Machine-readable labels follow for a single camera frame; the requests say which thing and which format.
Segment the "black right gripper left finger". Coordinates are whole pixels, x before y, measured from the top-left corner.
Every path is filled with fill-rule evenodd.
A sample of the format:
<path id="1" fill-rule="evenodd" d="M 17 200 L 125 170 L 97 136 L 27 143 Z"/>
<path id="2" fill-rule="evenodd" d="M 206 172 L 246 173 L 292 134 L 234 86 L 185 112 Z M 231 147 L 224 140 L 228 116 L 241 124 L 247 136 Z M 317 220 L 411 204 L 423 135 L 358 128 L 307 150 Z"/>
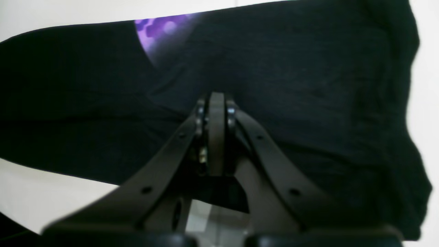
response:
<path id="1" fill-rule="evenodd" d="M 42 247 L 196 247 L 185 234 L 199 176 L 224 175 L 225 95 L 201 97 L 159 152 L 119 188 L 47 227 Z"/>

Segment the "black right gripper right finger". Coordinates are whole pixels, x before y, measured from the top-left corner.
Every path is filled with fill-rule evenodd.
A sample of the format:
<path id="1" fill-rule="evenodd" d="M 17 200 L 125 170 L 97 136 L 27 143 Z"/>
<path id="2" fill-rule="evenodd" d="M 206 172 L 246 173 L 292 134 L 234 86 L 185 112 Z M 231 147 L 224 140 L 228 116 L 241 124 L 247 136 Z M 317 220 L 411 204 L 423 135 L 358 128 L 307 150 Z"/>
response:
<path id="1" fill-rule="evenodd" d="M 398 230 L 337 203 L 307 178 L 231 99 L 225 101 L 225 115 L 227 139 L 249 147 L 235 165 L 254 228 L 244 246 L 402 246 Z"/>

